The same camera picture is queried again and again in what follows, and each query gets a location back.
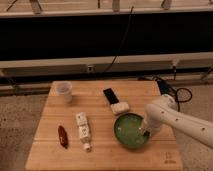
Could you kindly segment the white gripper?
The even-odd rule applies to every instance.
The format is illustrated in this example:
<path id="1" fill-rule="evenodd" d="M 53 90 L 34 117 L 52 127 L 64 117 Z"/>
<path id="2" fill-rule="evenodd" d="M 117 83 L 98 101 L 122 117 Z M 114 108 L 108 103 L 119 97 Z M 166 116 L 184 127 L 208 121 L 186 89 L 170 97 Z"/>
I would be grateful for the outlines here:
<path id="1" fill-rule="evenodd" d="M 139 131 L 141 134 L 144 134 L 146 131 L 150 133 L 151 136 L 154 136 L 162 129 L 162 123 L 158 120 L 153 119 L 148 114 L 145 115 Z"/>

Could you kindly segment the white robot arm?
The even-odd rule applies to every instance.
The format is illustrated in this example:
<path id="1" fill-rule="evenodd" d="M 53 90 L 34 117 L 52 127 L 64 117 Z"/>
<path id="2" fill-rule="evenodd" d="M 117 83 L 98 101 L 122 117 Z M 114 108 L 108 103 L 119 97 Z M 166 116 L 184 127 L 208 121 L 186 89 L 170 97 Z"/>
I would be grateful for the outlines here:
<path id="1" fill-rule="evenodd" d="M 163 124 L 175 128 L 213 149 L 213 122 L 202 120 L 177 111 L 177 103 L 163 94 L 145 106 L 145 117 L 139 128 L 142 134 L 158 133 Z"/>

